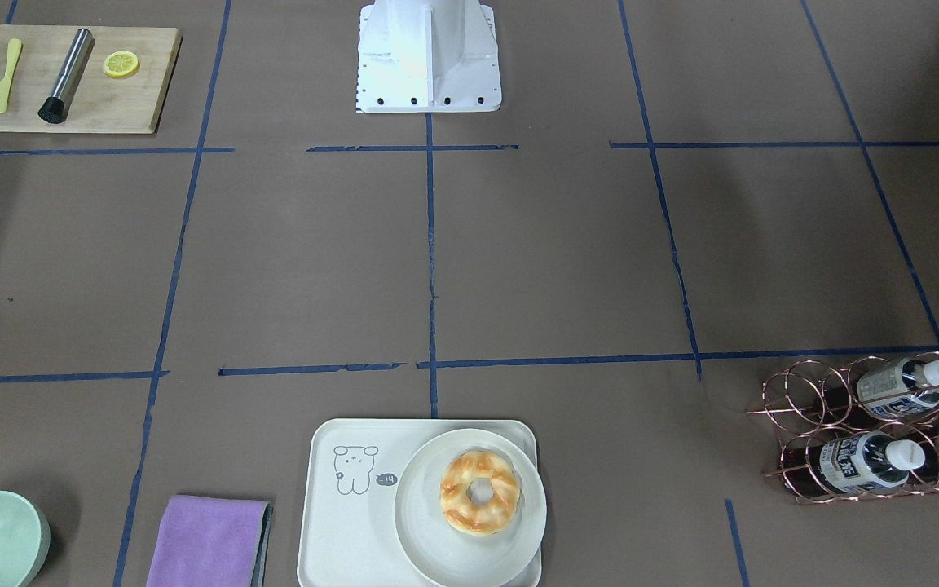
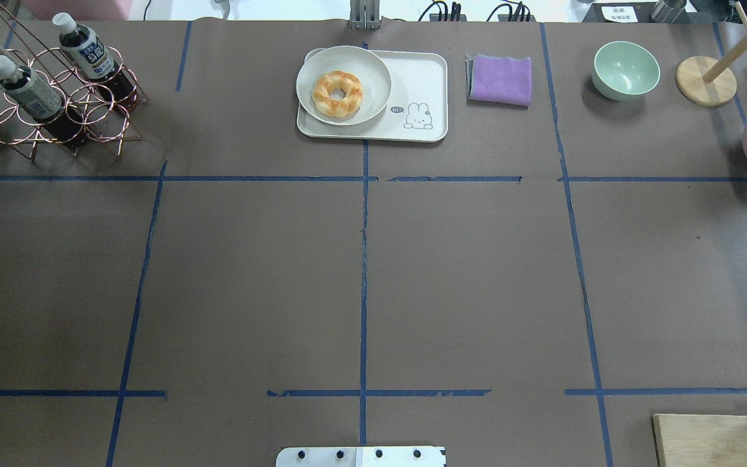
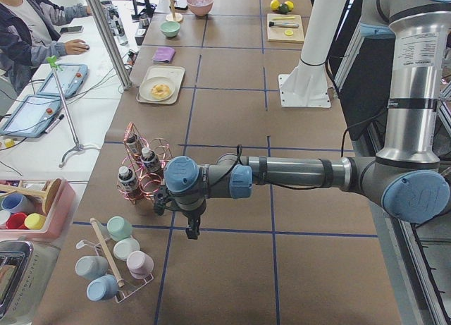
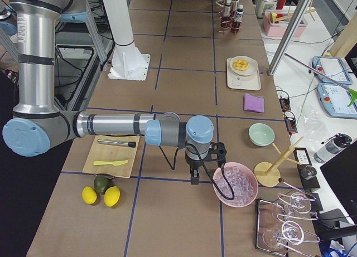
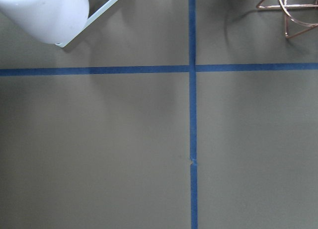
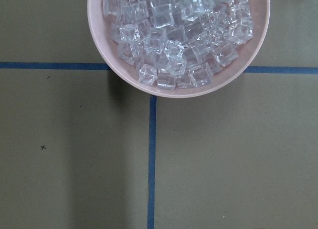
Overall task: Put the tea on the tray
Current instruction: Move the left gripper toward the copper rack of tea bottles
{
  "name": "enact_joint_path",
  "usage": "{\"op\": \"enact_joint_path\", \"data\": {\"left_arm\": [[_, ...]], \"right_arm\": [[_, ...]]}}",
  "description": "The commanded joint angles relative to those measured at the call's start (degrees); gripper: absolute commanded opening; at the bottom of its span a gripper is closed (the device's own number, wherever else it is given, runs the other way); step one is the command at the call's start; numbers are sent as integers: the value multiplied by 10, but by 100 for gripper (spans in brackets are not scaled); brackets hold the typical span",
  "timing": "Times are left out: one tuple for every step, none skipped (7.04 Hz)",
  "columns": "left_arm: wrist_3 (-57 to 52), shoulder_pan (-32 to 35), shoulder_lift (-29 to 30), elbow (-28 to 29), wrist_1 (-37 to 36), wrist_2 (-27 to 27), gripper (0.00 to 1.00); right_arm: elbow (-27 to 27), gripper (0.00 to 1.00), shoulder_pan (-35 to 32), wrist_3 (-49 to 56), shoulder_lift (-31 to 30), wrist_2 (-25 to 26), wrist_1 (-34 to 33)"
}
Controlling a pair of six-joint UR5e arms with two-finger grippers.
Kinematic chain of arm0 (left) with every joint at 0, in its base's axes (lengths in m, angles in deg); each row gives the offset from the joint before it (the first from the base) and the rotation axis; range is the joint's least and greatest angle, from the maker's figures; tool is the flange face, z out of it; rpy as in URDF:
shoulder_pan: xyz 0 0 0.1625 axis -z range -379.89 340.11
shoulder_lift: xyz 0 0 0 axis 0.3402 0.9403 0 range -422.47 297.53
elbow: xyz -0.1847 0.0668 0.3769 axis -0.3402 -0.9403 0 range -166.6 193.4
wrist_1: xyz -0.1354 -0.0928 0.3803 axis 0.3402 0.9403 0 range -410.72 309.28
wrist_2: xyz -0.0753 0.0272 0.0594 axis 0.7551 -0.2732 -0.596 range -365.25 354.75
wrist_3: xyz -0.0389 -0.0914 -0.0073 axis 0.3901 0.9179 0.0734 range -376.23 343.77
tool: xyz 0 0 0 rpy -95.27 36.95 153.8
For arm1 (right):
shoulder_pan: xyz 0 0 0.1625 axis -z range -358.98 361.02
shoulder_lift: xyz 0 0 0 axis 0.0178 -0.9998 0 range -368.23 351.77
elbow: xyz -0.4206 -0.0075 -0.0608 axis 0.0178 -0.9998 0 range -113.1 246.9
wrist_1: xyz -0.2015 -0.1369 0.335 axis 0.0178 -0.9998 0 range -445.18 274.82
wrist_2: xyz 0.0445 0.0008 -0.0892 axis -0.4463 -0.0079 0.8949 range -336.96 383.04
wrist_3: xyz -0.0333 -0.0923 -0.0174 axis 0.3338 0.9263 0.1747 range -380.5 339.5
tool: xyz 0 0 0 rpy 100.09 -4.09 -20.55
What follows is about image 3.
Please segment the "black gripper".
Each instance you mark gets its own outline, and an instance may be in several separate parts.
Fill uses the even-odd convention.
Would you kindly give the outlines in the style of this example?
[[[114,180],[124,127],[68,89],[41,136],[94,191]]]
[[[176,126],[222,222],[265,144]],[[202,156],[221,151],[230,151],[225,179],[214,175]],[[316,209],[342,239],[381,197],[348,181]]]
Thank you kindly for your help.
[[[201,215],[206,210],[206,200],[197,189],[175,194],[165,185],[160,185],[154,194],[153,210],[159,216],[166,210],[181,212],[187,218],[187,238],[195,239],[200,235]]]

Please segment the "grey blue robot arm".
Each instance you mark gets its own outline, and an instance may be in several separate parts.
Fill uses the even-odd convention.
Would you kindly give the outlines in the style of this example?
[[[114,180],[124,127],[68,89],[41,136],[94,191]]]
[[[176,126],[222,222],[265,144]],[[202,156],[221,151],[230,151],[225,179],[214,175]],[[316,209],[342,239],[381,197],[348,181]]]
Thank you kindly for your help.
[[[253,185],[293,190],[336,187],[363,195],[389,215],[423,223],[450,203],[450,185],[439,173],[433,134],[447,34],[450,0],[364,0],[361,27],[395,36],[383,149],[374,157],[284,159],[224,154],[213,165],[189,157],[168,162],[154,211],[181,212],[187,237],[199,236],[209,198],[247,198]]]

